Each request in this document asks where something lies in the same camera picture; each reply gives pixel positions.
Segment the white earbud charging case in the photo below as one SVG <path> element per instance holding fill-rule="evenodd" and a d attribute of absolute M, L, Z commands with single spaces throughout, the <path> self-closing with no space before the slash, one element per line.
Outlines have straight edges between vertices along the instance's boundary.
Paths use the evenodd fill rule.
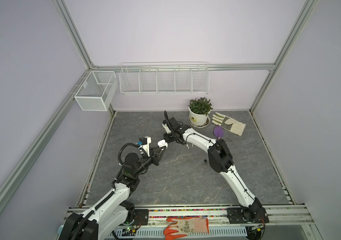
<path fill-rule="evenodd" d="M 157 144 L 158 144 L 159 148 L 162 148 L 162 147 L 167 148 L 168 147 L 168 143 L 166 142 L 166 140 L 160 140 Z"/>

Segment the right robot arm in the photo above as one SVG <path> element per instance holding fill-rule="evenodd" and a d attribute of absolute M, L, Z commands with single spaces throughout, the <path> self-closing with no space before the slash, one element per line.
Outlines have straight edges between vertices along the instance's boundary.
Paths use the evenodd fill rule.
<path fill-rule="evenodd" d="M 238 174 L 226 142 L 223 139 L 209 138 L 189 125 L 181 125 L 175 118 L 169 118 L 166 111 L 164 111 L 164 117 L 162 126 L 166 130 L 164 134 L 166 142 L 192 144 L 206 152 L 209 166 L 223 176 L 237 197 L 240 205 L 240 219 L 246 223 L 255 223 L 258 220 L 268 223 L 266 209 Z"/>

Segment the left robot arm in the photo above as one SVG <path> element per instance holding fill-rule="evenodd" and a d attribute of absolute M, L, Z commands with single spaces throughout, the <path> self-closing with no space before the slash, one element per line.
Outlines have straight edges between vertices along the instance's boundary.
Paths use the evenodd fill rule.
<path fill-rule="evenodd" d="M 121 224 L 134 221 L 134 204 L 127 201 L 149 166 L 159 165 L 168 147 L 165 140 L 150 148 L 150 139 L 127 143 L 118 153 L 121 168 L 111 190 L 81 214 L 72 213 L 61 226 L 60 240 L 104 240 Z"/>

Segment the potted green plant white pot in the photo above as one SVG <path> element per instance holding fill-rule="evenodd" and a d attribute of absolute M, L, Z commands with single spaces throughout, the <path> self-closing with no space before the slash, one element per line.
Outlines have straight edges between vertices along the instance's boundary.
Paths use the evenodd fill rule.
<path fill-rule="evenodd" d="M 213 110 L 212 103 L 206 97 L 189 101 L 189 121 L 192 125 L 203 127 L 206 125 L 209 113 Z"/>

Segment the beige gardening glove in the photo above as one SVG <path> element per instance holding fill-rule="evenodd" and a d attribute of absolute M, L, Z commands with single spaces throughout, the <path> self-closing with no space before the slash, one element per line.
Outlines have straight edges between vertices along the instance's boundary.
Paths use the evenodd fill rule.
<path fill-rule="evenodd" d="M 217 112 L 212 115 L 211 121 L 213 124 L 218 125 L 224 130 L 236 134 L 240 137 L 242 136 L 243 131 L 246 127 L 246 124 Z"/>

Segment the red white work glove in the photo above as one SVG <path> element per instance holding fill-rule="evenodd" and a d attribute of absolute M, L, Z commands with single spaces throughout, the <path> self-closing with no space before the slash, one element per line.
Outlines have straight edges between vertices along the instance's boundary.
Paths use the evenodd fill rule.
<path fill-rule="evenodd" d="M 164 230 L 166 240 L 175 240 L 194 233 L 209 233 L 207 218 L 167 218 L 166 221 L 170 223 Z"/>

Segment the white mesh box basket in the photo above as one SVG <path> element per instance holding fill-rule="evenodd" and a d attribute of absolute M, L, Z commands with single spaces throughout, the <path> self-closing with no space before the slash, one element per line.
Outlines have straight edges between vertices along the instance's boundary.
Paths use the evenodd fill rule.
<path fill-rule="evenodd" d="M 114 71 L 90 71 L 75 93 L 82 111 L 106 112 L 118 87 Z"/>

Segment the teal plastic scoop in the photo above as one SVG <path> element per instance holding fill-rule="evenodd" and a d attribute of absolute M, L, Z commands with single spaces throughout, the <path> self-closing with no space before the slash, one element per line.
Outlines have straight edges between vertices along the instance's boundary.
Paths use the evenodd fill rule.
<path fill-rule="evenodd" d="M 58 228 L 58 235 L 61 235 L 64 225 L 60 225 Z"/>

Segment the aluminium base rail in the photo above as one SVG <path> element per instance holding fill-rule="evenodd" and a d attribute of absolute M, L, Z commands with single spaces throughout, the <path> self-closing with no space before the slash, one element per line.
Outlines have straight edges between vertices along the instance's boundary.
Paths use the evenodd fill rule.
<path fill-rule="evenodd" d="M 314 225 L 315 222 L 305 205 L 266 205 L 266 224 L 276 225 Z M 147 220 L 148 227 L 162 227 L 170 217 L 202 217 L 208 218 L 210 226 L 242 225 L 251 226 L 260 224 L 261 220 L 253 223 L 245 222 L 240 216 L 240 207 L 231 205 L 136 205 L 136 212 L 144 212 L 141 216 Z"/>

